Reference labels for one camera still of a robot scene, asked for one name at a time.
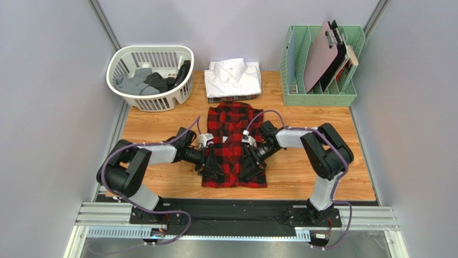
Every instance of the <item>red plaid shirt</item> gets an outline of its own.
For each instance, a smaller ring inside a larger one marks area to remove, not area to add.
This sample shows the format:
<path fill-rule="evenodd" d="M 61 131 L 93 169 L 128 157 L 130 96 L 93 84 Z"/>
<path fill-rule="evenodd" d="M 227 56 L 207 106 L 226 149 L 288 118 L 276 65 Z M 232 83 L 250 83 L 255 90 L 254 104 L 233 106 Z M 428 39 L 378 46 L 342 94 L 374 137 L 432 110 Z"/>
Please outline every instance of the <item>red plaid shirt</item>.
<path fill-rule="evenodd" d="M 214 154 L 223 169 L 224 175 L 217 179 L 202 177 L 203 187 L 267 187 L 266 173 L 261 173 L 250 180 L 239 178 L 242 168 L 243 148 L 242 133 L 248 123 L 262 110 L 240 102 L 223 102 L 217 108 L 209 109 L 208 133 L 213 134 Z M 262 124 L 264 115 L 252 123 L 250 135 L 257 141 L 262 141 L 257 128 Z"/>

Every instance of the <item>folded white shirt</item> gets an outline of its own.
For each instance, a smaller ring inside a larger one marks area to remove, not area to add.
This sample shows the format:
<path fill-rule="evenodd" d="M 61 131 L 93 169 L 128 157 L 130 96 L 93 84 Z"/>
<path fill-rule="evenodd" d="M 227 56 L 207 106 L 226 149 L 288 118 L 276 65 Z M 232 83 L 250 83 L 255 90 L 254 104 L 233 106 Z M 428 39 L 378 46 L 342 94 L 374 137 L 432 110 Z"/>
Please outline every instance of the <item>folded white shirt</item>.
<path fill-rule="evenodd" d="M 208 98 L 261 93 L 259 62 L 245 62 L 243 59 L 210 62 L 209 70 L 205 70 L 204 75 Z"/>

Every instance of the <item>wood grain surface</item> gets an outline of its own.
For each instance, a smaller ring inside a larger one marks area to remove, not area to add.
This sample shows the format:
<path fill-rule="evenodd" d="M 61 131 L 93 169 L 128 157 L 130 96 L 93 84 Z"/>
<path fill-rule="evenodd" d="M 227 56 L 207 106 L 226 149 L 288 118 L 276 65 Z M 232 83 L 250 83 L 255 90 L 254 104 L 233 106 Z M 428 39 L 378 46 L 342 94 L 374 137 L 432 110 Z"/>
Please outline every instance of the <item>wood grain surface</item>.
<path fill-rule="evenodd" d="M 375 195 L 364 163 L 361 147 L 347 107 L 284 106 L 280 73 L 262 72 L 262 95 L 245 101 L 255 109 L 274 109 L 280 112 L 290 126 L 319 126 L 331 123 L 349 145 L 355 156 L 348 174 L 339 184 L 336 199 L 375 200 Z M 131 142 L 158 142 L 176 135 L 178 129 L 188 127 L 198 115 L 200 126 L 206 132 L 208 104 L 205 94 L 204 74 L 194 72 L 191 96 L 183 104 L 166 112 L 143 112 L 131 108 L 127 117 L 123 139 Z M 280 127 L 278 116 L 266 113 Z M 149 166 L 143 184 L 162 197 L 181 198 L 242 198 L 242 199 L 307 199 L 313 192 L 316 174 L 310 166 L 305 150 L 289 148 L 281 150 L 267 160 L 267 188 L 251 189 L 202 187 L 202 178 L 187 162 L 164 163 Z"/>

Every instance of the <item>black mounting plate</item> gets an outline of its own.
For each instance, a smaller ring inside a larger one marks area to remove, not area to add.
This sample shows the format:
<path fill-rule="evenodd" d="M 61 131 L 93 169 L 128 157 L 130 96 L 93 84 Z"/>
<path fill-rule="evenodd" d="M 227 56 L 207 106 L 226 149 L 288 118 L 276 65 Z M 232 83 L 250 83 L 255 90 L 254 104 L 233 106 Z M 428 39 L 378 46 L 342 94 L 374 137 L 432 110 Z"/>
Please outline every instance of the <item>black mounting plate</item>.
<path fill-rule="evenodd" d="M 323 220 L 320 225 L 314 225 L 308 222 L 305 218 L 307 208 L 288 208 L 288 223 L 292 227 L 329 227 L 327 218 L 331 219 L 332 227 L 342 227 L 340 212 L 338 209 L 332 209 L 329 215 Z"/>
<path fill-rule="evenodd" d="M 169 206 L 163 206 L 160 211 L 171 211 Z M 158 215 L 153 215 L 146 213 L 142 210 L 139 210 L 137 208 L 132 207 L 131 211 L 131 217 L 129 219 L 130 224 L 161 224 L 163 222 L 163 216 L 162 214 Z M 187 223 L 186 221 L 183 221 L 182 219 L 182 214 L 181 213 L 176 213 L 176 214 L 169 214 L 168 217 L 169 220 L 169 225 L 184 225 L 184 223 Z"/>

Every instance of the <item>clipboard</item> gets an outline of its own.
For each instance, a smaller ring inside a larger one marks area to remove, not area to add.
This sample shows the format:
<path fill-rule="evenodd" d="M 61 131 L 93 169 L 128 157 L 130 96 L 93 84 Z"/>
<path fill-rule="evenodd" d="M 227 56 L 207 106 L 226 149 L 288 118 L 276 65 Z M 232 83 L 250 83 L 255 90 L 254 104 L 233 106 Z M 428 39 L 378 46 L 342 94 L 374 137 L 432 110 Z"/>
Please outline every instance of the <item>clipboard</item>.
<path fill-rule="evenodd" d="M 330 26 L 333 32 L 338 54 L 334 61 L 331 63 L 331 65 L 328 67 L 328 69 L 323 73 L 321 78 L 318 80 L 320 82 L 321 90 L 323 92 L 331 84 L 332 80 L 336 77 L 337 73 L 343 68 L 343 66 L 349 58 L 347 54 L 346 43 L 342 38 L 342 34 L 340 33 L 337 23 L 334 20 L 332 21 L 332 24 L 328 22 L 328 25 Z"/>
<path fill-rule="evenodd" d="M 304 69 L 305 92 L 310 92 L 332 65 L 339 51 L 329 22 L 324 22 L 310 45 Z"/>

